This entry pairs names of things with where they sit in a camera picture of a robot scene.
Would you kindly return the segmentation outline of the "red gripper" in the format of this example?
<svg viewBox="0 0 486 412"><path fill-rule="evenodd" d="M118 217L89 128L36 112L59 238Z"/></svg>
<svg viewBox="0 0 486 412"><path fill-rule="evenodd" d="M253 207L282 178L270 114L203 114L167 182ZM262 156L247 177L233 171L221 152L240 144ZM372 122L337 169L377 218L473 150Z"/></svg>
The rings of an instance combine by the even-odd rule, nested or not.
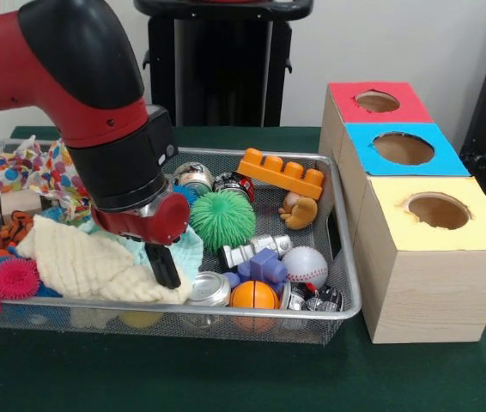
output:
<svg viewBox="0 0 486 412"><path fill-rule="evenodd" d="M171 245L188 228L190 206L183 195L164 192L141 208L122 212L93 208L93 220L109 233L145 242L157 282L169 289L180 286L171 252L164 245Z"/></svg>

